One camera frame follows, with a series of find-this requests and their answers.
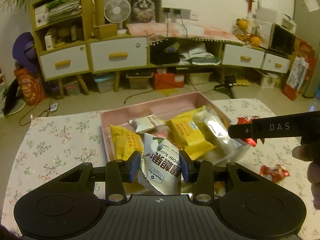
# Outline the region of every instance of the wooden leg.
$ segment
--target wooden leg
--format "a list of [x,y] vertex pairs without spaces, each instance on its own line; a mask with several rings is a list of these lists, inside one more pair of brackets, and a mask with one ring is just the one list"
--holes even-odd
[[119,82],[120,82],[120,71],[116,71],[115,86],[113,88],[114,92],[118,92],[119,91]]
[[64,98],[64,91],[63,91],[61,78],[58,79],[58,85],[59,85],[60,99],[63,99]]
[[225,72],[226,68],[225,67],[220,67],[220,84],[224,83],[224,78],[225,78]]
[[87,96],[90,95],[90,92],[89,92],[89,90],[87,88],[87,85],[85,84],[85,82],[84,82],[84,80],[82,78],[82,75],[81,74],[77,75],[77,78],[78,78],[78,81],[79,81],[79,83],[80,83],[80,85],[81,85],[81,87],[83,89],[84,94],[87,95]]

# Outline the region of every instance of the orange bag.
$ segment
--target orange bag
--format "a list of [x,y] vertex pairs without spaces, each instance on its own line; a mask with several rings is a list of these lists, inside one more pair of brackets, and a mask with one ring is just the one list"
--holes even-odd
[[28,106],[35,106],[45,99],[41,73],[30,74],[24,67],[14,71],[18,84]]

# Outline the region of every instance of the drawer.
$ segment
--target drawer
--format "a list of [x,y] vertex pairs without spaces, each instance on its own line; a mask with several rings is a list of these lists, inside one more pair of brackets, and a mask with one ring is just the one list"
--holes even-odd
[[222,64],[261,68],[263,57],[263,51],[226,44]]
[[58,50],[40,57],[45,79],[89,71],[84,45]]
[[262,64],[262,69],[280,73],[287,73],[289,64],[289,59],[266,53],[266,57]]
[[94,71],[147,65],[147,38],[91,43]]

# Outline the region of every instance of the tablecloth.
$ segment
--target tablecloth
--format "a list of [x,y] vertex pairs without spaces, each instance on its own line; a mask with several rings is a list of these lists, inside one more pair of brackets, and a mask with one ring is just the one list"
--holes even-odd
[[[256,99],[218,100],[213,103],[230,120],[248,115],[260,118],[274,116]],[[319,239],[320,211],[313,207],[311,184],[307,180],[309,163],[294,159],[291,154],[297,145],[296,138],[266,139],[264,145],[259,141],[238,163],[256,173],[263,164],[280,164],[288,169],[290,177],[279,184],[297,194],[307,207],[307,217],[299,236],[304,240]],[[1,223],[20,233],[13,217],[13,208],[19,198],[83,162],[91,162],[94,167],[104,166],[107,162],[100,112],[34,118],[12,166]],[[104,198],[103,182],[96,184],[94,193]]]

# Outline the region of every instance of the human hand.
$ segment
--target human hand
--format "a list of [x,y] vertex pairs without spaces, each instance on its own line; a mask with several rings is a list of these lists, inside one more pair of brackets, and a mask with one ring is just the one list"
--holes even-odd
[[[309,151],[316,150],[316,148],[317,147],[313,145],[300,145],[292,150],[292,156],[305,162],[312,161]],[[313,206],[315,209],[320,209],[320,166],[313,162],[310,163],[307,171],[307,177],[311,183],[311,192],[314,197]]]

